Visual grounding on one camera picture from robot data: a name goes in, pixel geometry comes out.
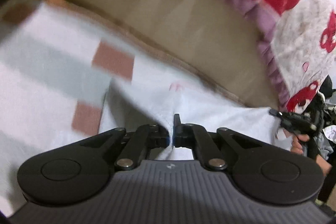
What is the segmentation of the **person's right hand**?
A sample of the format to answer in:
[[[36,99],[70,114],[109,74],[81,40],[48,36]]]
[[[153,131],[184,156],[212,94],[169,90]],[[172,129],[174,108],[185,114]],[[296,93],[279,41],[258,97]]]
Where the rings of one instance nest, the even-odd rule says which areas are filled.
[[[293,135],[290,151],[298,155],[303,155],[304,151],[302,144],[308,142],[309,140],[310,137],[306,134]],[[332,165],[329,164],[321,155],[317,155],[315,157],[315,162],[322,169],[324,176],[326,176],[332,169]]]

